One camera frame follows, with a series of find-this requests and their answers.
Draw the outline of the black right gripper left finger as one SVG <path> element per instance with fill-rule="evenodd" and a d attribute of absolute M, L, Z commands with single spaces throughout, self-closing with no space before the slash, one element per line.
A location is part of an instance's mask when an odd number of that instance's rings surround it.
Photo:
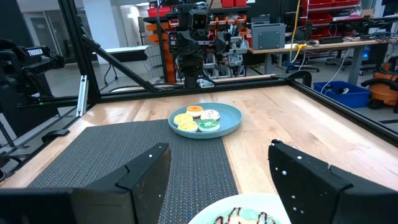
<path fill-rule="evenodd" d="M 2 189 L 1 223 L 157 223 L 170 165 L 158 143 L 84 188 Z"/>

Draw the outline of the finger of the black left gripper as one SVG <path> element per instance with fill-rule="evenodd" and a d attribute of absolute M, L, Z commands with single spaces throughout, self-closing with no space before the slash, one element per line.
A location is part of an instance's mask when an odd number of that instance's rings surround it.
<path fill-rule="evenodd" d="M 191 38 L 189 31 L 177 33 L 177 53 L 180 56 L 191 55 L 198 49 L 199 43 Z"/>
<path fill-rule="evenodd" d="M 216 37 L 216 54 L 225 54 L 230 50 L 231 34 L 218 31 Z"/>

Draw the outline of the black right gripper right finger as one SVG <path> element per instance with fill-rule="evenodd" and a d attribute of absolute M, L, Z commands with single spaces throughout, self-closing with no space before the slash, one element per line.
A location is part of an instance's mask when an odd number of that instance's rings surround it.
<path fill-rule="evenodd" d="M 397 191 L 277 139 L 269 168 L 291 223 L 397 223 Z"/>

